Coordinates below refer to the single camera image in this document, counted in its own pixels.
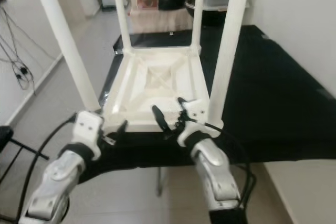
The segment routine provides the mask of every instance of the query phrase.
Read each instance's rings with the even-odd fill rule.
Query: tiled floor
[[[101,13],[75,33],[79,51],[98,95],[112,62],[112,46],[119,35],[115,13]],[[43,139],[73,112],[83,109],[69,70],[62,62],[34,103],[15,127],[15,138],[38,147]],[[55,157],[71,137],[66,127],[47,146],[45,153]],[[3,169],[17,150],[8,146],[2,158]],[[1,213],[14,216],[25,171],[32,160],[23,152],[0,188]],[[31,181],[32,188],[39,180],[46,162],[39,161]],[[253,166],[258,184],[248,208],[252,224],[289,224],[286,212],[279,204],[267,176],[259,165]],[[239,184],[244,180],[241,171],[234,170]],[[134,169],[101,175],[75,188],[71,194],[70,211],[64,223],[80,224],[206,224],[209,223],[200,181],[193,167],[165,168],[164,191],[155,195],[156,168]]]

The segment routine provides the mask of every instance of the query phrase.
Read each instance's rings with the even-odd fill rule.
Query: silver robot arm
[[[179,99],[182,107],[176,129],[171,131],[162,112],[152,107],[161,129],[169,136],[177,136],[181,147],[189,150],[200,175],[209,211],[234,209],[240,194],[229,170],[225,153],[213,142],[218,132],[206,126],[204,106],[198,101]],[[103,119],[92,112],[78,113],[73,137],[59,158],[46,168],[42,181],[33,192],[19,224],[59,224],[66,212],[69,194],[85,171],[86,164],[101,156],[98,139],[103,137]]]
[[[187,102],[178,98],[178,102],[183,110],[176,124],[177,142],[189,150],[196,165],[209,211],[236,208],[240,201],[239,189],[229,169],[226,154],[213,141],[220,132],[206,126],[207,115],[203,110],[206,106],[200,100]],[[159,108],[154,106],[152,110],[163,131],[173,135],[167,129]]]
[[[83,111],[77,115],[71,143],[47,166],[19,224],[61,223],[69,194],[85,170],[86,162],[97,160],[101,155],[97,141],[102,124],[103,119],[95,113]]]

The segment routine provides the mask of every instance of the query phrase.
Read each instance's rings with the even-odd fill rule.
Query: black table
[[[256,26],[241,30],[222,117],[225,129],[240,140],[252,162],[336,158],[336,100]],[[200,57],[209,93],[221,35],[222,28],[202,28]],[[191,31],[131,35],[131,42],[136,47],[186,46]],[[121,38],[114,49],[122,49]],[[101,104],[121,60],[120,54],[113,60]],[[215,141],[231,162],[242,161],[230,141],[223,136]],[[161,133],[126,133],[117,146],[88,167],[81,181],[113,169],[192,164],[188,153]]]

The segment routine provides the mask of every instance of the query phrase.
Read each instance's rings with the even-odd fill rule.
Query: black cable
[[[15,75],[15,78],[18,82],[18,84],[20,85],[21,89],[22,90],[26,90],[29,88],[29,80],[27,78],[26,75],[22,74],[21,72],[21,68],[25,68],[26,69],[26,66],[24,63],[22,63],[20,60],[13,60],[10,56],[9,56],[9,53],[6,51],[5,47],[2,45],[2,43],[0,42],[0,47],[2,48],[3,52],[5,53],[6,57],[8,58],[8,63],[11,64],[12,66],[12,70],[13,70],[13,73]]]
[[[70,198],[68,197],[68,201],[67,201],[67,208],[65,209],[65,212],[62,216],[62,219],[61,219],[61,222],[65,219],[65,217],[67,216],[68,212],[69,212],[69,209],[70,209]]]
[[[244,159],[245,159],[245,166],[246,166],[246,179],[245,179],[245,184],[244,184],[244,187],[243,187],[243,191],[241,193],[241,199],[239,201],[239,204],[238,204],[238,208],[243,205],[244,206],[244,203],[248,201],[248,198],[249,198],[249,195],[251,192],[249,192],[249,187],[250,187],[250,183],[251,183],[251,178],[252,177],[255,177],[255,182],[256,182],[256,176],[251,172],[251,166],[250,166],[250,161],[249,161],[249,158],[248,158],[248,155],[245,151],[245,149],[243,148],[243,146],[241,145],[240,141],[238,139],[236,139],[234,136],[232,136],[230,133],[228,133],[225,129],[220,129],[216,126],[213,126],[211,124],[208,124],[208,123],[205,123],[205,126],[207,127],[210,127],[214,130],[217,130],[221,133],[223,133],[224,135],[228,136],[229,139],[232,139],[234,140],[235,144],[239,147],[242,155],[244,156]]]
[[[6,12],[6,10],[2,7],[2,11],[4,12],[4,14],[6,15],[6,18],[9,19],[13,25],[19,29],[36,47],[38,47],[48,58],[55,60],[55,58],[53,56],[51,56],[42,46],[40,46],[36,41],[34,41],[29,35],[28,33],[26,33],[10,16],[9,14]]]
[[[14,54],[15,55],[15,52],[14,52],[14,50],[11,48],[11,46],[9,45],[9,43],[0,35],[0,39],[3,41],[3,43],[9,48],[9,50],[12,52],[12,54]],[[36,64],[38,64],[40,67],[41,67],[41,69],[43,69],[43,67],[41,66],[41,64],[37,61],[37,59],[28,51],[28,49],[27,48],[25,48],[25,46],[24,45],[22,45],[22,43],[19,41],[19,40],[17,40],[17,39],[15,39],[15,41],[17,42],[17,44],[19,45],[19,46],[21,46],[21,48],[23,49],[23,50],[25,50],[25,52],[27,53],[27,55],[28,56],[30,56],[31,58],[32,58],[32,60],[33,61],[35,61],[35,63]]]
[[[44,142],[42,143],[42,145],[40,146],[40,148],[37,150],[33,161],[30,164],[29,170],[27,172],[26,178],[25,178],[25,182],[22,188],[22,192],[21,192],[21,197],[20,197],[20,201],[19,201],[19,206],[17,209],[17,215],[16,215],[16,221],[15,223],[18,223],[22,214],[22,209],[23,209],[23,205],[25,202],[25,198],[26,198],[26,194],[27,194],[27,189],[28,189],[28,185],[29,185],[29,181],[30,181],[30,177],[33,173],[34,167],[36,165],[36,162],[39,158],[39,155],[42,153],[43,149],[46,147],[46,145],[49,143],[49,141],[56,135],[56,133],[63,128],[65,125],[67,125],[70,122],[74,122],[76,118],[76,114],[74,114],[72,117],[70,117],[69,119],[65,120],[64,122],[62,122],[59,126],[57,126],[50,134],[49,136],[44,140]]]
[[[17,52],[16,42],[15,42],[16,39],[14,37],[14,33],[13,33],[11,25],[9,23],[9,20],[12,20],[12,19],[9,17],[9,15],[7,14],[6,10],[3,7],[2,7],[2,11],[4,12],[5,17],[6,17],[6,23],[7,23],[7,27],[9,29],[9,32],[10,32],[10,36],[12,38],[14,50],[9,46],[9,44],[5,41],[5,39],[3,37],[1,37],[1,39],[6,44],[6,46],[12,51],[12,53],[16,56],[16,60],[13,61],[10,58],[9,54],[6,52],[6,50],[5,50],[5,48],[3,47],[2,44],[1,44],[1,48],[3,49],[3,51],[5,52],[5,54],[7,55],[7,57],[9,58],[9,60],[11,61],[12,70],[13,70],[13,72],[15,74],[15,77],[16,77],[17,82],[20,85],[21,89],[27,90],[29,88],[30,82],[32,82],[32,84],[33,84],[33,92],[34,92],[34,95],[36,95],[36,93],[35,93],[34,75],[31,72],[31,70],[28,68],[28,66],[21,60],[21,58],[19,57],[18,52]],[[17,62],[19,62],[23,66],[18,67],[16,65]],[[27,83],[26,87],[23,87],[23,85],[21,84],[21,80],[23,80],[24,82]]]
[[[5,62],[5,63],[11,63],[9,60],[5,60],[5,59],[0,59],[0,61]]]
[[[236,165],[236,166],[237,166],[238,168],[240,168],[240,169],[246,171],[246,168],[245,168],[245,167],[240,166],[240,165]],[[251,178],[252,178],[251,183],[250,183],[250,185],[249,185],[249,187],[248,187],[248,190],[247,190],[247,192],[246,192],[246,197],[245,197],[245,199],[244,199],[244,201],[243,201],[244,211],[247,210],[247,204],[248,204],[248,201],[249,201],[249,199],[250,199],[251,193],[252,193],[253,189],[255,188],[255,186],[256,186],[256,184],[257,184],[257,176],[256,176],[255,174],[251,173]]]

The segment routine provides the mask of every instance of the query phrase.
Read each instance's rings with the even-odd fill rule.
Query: black tablecloth
[[[336,100],[256,26],[241,30],[223,112],[226,130],[240,139],[253,162],[336,158]],[[202,28],[200,57],[209,93],[221,34],[222,28]],[[131,41],[136,47],[184,46],[191,42],[191,31],[131,35]],[[114,48],[120,52],[121,38]],[[102,103],[121,60],[122,55],[113,60]],[[157,146],[157,156],[172,158],[160,152],[165,144],[154,133],[126,138],[127,146],[138,145],[139,152]]]
[[[9,126],[0,126],[0,153],[12,139],[13,130]]]

